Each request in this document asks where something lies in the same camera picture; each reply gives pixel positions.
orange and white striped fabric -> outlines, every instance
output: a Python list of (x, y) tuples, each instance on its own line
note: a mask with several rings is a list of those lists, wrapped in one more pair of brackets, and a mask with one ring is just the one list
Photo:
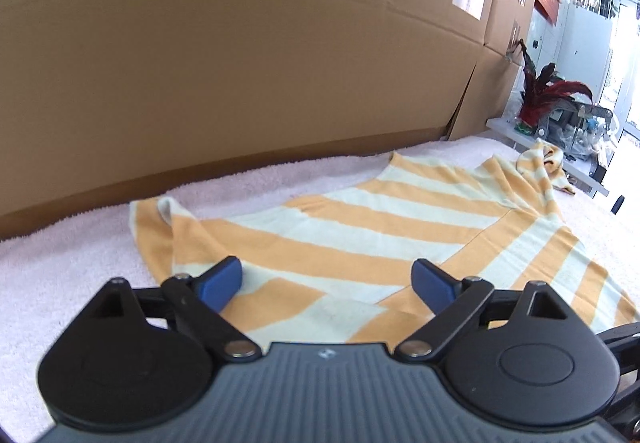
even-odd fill
[(634, 321), (628, 296), (562, 223), (544, 151), (471, 171), (393, 153), (352, 188), (210, 220), (154, 198), (131, 204), (130, 224), (158, 282), (238, 256), (242, 288), (222, 314), (265, 350), (272, 341), (392, 349), (433, 315), (410, 285), (421, 257), (498, 288), (546, 280), (596, 331)]

green plant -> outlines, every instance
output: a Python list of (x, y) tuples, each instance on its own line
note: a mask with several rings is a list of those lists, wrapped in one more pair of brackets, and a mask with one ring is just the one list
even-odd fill
[(565, 80), (554, 81), (556, 65), (551, 62), (542, 68), (536, 78), (536, 65), (533, 64), (524, 41), (520, 40), (524, 57), (524, 91), (522, 92), (522, 108), (518, 118), (529, 129), (536, 128), (540, 118), (551, 111), (560, 100), (572, 102), (574, 93), (582, 93), (593, 100), (591, 90), (581, 82)]

folded fabric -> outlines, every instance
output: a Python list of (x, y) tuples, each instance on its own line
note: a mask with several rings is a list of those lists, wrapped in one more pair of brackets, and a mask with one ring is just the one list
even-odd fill
[(562, 222), (561, 156), (539, 142), (515, 165), (492, 157), (465, 170), (393, 153), (355, 187), (225, 219), (153, 198), (131, 204), (130, 225), (158, 282), (237, 256), (242, 288), (222, 316), (264, 350), (272, 341), (392, 349), (433, 315), (410, 286), (418, 258), (498, 288), (546, 280), (596, 331), (634, 321), (634, 304)]

metal screw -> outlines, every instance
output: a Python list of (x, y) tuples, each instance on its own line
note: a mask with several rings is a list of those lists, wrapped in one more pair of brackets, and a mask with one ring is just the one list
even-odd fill
[(255, 352), (255, 344), (249, 340), (234, 340), (225, 346), (225, 353), (234, 358), (251, 357)]
[(431, 346), (422, 340), (407, 340), (400, 344), (400, 352), (411, 358), (425, 357), (432, 351)]

blue object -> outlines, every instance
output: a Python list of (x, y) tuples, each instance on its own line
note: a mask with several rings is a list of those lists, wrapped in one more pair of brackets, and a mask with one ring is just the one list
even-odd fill
[(439, 314), (460, 294), (462, 284), (426, 259), (411, 267), (411, 287), (434, 314)]
[(193, 280), (196, 296), (216, 313), (220, 313), (242, 286), (242, 263), (226, 257)]

